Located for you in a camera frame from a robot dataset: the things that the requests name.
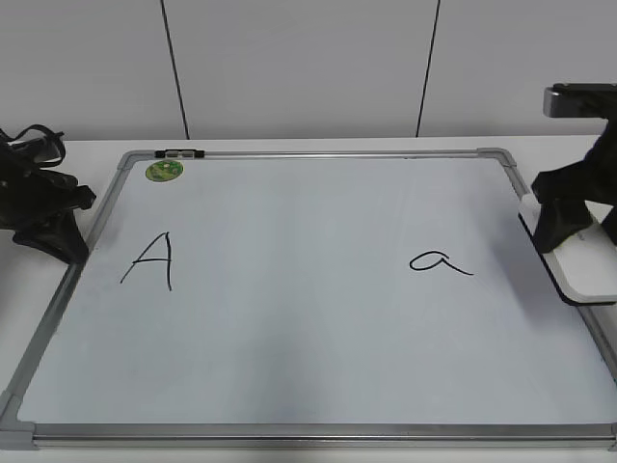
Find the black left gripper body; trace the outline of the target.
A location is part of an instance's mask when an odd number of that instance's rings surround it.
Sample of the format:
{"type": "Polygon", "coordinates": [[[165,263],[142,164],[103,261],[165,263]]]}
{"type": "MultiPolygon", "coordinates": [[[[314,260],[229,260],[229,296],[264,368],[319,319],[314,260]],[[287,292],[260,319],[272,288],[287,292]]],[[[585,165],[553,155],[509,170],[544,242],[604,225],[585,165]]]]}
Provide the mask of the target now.
{"type": "Polygon", "coordinates": [[[95,193],[73,175],[59,172],[67,150],[64,133],[32,124],[1,133],[1,228],[18,231],[61,212],[87,210],[95,193]]]}

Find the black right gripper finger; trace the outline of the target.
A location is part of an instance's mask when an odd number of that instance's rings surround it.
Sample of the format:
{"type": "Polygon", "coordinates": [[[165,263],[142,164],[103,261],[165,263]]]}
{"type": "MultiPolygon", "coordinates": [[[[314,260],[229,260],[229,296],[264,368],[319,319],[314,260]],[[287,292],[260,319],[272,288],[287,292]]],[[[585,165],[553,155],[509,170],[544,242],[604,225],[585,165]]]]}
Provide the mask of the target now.
{"type": "Polygon", "coordinates": [[[611,208],[602,221],[602,228],[614,246],[617,246],[617,206],[611,208]]]}
{"type": "Polygon", "coordinates": [[[535,247],[552,252],[573,234],[591,226],[591,213],[583,200],[555,199],[541,204],[535,229],[535,247]]]}

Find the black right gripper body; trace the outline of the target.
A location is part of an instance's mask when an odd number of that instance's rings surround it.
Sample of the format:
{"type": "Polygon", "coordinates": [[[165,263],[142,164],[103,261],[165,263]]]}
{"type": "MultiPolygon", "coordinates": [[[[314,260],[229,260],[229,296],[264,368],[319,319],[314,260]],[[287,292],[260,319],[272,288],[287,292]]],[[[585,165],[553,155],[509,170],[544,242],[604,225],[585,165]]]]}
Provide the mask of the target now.
{"type": "Polygon", "coordinates": [[[616,205],[616,118],[578,162],[541,172],[531,190],[540,204],[581,200],[616,205]]]}

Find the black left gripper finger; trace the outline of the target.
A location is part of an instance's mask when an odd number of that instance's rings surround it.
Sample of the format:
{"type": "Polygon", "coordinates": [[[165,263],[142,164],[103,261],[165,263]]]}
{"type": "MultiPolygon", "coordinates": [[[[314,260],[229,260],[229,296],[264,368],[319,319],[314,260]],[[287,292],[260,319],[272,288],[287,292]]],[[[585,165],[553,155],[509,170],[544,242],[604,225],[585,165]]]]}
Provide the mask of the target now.
{"type": "Polygon", "coordinates": [[[72,210],[65,210],[17,230],[13,242],[39,250],[64,263],[85,263],[89,248],[72,210]]]}

